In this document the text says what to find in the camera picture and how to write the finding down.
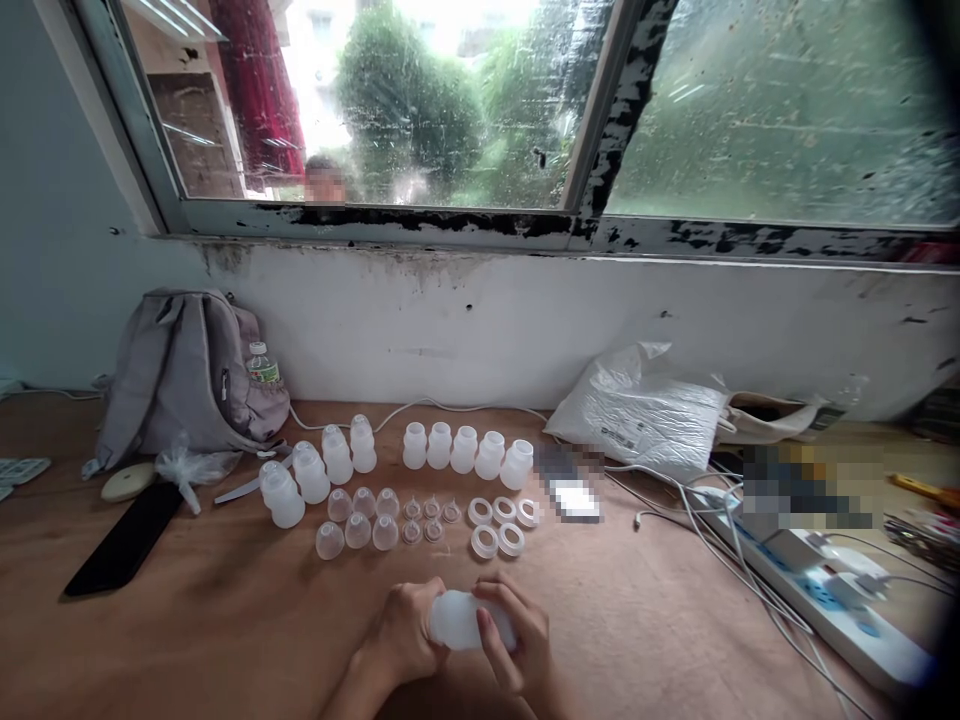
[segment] plastic bag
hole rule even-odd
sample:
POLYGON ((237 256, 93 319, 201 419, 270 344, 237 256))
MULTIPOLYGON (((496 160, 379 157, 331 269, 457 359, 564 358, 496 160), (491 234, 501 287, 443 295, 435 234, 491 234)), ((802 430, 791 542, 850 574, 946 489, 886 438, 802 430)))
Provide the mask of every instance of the plastic bag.
POLYGON ((635 343, 594 358, 544 432, 679 482, 704 472, 727 389, 719 375, 673 365, 669 347, 635 343))
POLYGON ((200 502, 191 485, 214 485, 231 472, 243 456, 241 452, 198 455, 190 452, 190 438, 181 430, 173 446, 157 455, 155 467, 161 477, 176 483, 194 515, 200 514, 200 502))

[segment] red curtain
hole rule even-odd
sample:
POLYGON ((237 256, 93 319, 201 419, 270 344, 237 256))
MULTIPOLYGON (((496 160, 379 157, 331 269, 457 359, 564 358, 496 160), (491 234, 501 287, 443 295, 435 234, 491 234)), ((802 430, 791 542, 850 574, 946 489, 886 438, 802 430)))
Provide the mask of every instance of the red curtain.
POLYGON ((210 0, 251 190, 303 182, 303 131, 267 0, 210 0))

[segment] backpack strap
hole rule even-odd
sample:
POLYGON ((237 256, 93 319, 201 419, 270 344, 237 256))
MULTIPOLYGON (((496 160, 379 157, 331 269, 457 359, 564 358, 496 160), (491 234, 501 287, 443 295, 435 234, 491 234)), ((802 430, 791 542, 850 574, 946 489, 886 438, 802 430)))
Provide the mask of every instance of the backpack strap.
POLYGON ((182 295, 145 295, 127 323, 112 400, 97 440, 96 458, 83 466, 84 480, 116 467, 140 446, 141 429, 153 407, 183 305, 182 295))

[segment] bottle label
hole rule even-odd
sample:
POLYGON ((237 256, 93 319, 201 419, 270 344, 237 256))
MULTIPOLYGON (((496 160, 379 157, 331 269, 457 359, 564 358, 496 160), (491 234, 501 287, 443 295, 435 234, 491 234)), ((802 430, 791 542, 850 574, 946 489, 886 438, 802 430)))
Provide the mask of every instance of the bottle label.
POLYGON ((265 368, 257 368, 250 371, 250 377, 257 382, 277 382, 280 380, 280 368, 277 363, 265 368))
POLYGON ((813 419, 813 422, 810 423, 809 429, 816 430, 817 432, 826 430, 846 414, 846 411, 840 408, 822 407, 817 410, 817 416, 813 419))

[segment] black phone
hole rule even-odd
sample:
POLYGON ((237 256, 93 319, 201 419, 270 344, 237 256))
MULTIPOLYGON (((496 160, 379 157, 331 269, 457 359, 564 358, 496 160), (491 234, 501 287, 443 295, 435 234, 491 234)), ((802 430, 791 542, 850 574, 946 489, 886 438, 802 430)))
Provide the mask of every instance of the black phone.
POLYGON ((169 482, 154 483, 140 493, 63 594, 71 598, 93 595, 116 590, 133 580, 181 502, 180 490, 169 482))

